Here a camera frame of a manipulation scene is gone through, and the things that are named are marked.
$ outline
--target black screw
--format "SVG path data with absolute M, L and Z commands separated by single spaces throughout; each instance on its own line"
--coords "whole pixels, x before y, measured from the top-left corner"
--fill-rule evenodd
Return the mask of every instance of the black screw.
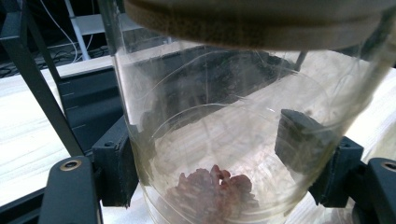
M 113 147 L 114 143 L 112 141 L 108 141 L 105 143 L 105 147 Z
M 72 168 L 72 167 L 75 167 L 75 166 L 77 166 L 77 162 L 76 161 L 70 161 L 70 162 L 68 162 L 67 164 L 64 165 L 64 167 L 67 167 L 67 168 Z
M 390 170 L 396 171 L 396 164 L 395 163 L 386 162 L 384 165 L 386 167 L 388 167 Z

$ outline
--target pink food pieces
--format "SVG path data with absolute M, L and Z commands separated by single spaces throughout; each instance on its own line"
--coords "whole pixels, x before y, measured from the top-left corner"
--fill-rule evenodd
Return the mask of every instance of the pink food pieces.
M 231 177 L 230 172 L 214 165 L 210 173 L 206 169 L 197 169 L 187 177 L 182 173 L 165 198 L 201 223 L 225 223 L 226 217 L 239 217 L 242 211 L 259 207 L 251 188 L 246 175 Z

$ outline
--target black metal frame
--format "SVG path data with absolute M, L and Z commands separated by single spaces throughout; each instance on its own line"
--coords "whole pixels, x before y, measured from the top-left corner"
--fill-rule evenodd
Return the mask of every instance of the black metal frame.
M 15 0 L 3 0 L 2 3 L 7 11 L 7 16 L 0 34 L 0 42 L 11 61 L 15 63 L 15 66 L 18 68 L 21 76 L 37 102 L 40 104 L 50 124 L 64 143 L 69 154 L 71 156 L 83 155 L 81 147 L 64 117 L 64 113 L 58 106 L 46 79 L 44 79 L 35 64 L 32 54 L 26 46 L 26 34 L 27 28 L 29 28 L 39 50 L 43 54 L 55 83 L 58 85 L 61 78 L 45 46 L 42 36 L 38 32 L 38 28 L 29 12 L 26 2 L 24 0 L 18 3 Z

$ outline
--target transparent tube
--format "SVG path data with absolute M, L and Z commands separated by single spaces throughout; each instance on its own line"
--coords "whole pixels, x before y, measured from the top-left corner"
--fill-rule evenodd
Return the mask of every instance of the transparent tube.
M 370 47 L 241 50 L 113 22 L 135 164 L 158 223 L 284 222 L 395 59 L 383 35 Z

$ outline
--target cable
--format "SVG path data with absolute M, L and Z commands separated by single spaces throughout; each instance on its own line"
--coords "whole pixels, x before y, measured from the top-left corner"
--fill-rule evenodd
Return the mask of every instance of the cable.
M 93 14 L 95 14 L 95 5 L 93 4 L 93 0 L 91 0 L 91 5 L 92 5 L 92 15 L 93 15 Z M 87 51 L 88 51 L 88 48 L 90 47 L 92 38 L 93 38 L 93 35 L 91 35 L 90 41 L 88 42 Z M 77 58 L 76 62 L 78 62 L 81 58 L 82 58 L 82 54 Z
M 55 23 L 55 25 L 62 31 L 62 33 L 64 33 L 64 35 L 66 36 L 66 38 L 70 41 L 70 43 L 73 45 L 73 48 L 75 49 L 75 59 L 73 60 L 73 62 L 76 60 L 78 53 L 77 53 L 77 48 L 76 45 L 73 43 L 72 39 L 69 37 L 69 35 L 64 31 L 64 29 L 61 28 L 61 26 L 58 24 L 58 22 L 56 22 L 55 19 L 53 19 L 52 15 L 50 14 L 49 10 L 47 9 L 46 5 L 44 4 L 43 0 L 40 0 L 41 5 L 43 5 L 43 8 L 46 10 L 47 14 L 49 15 L 49 17 L 52 19 L 53 23 Z

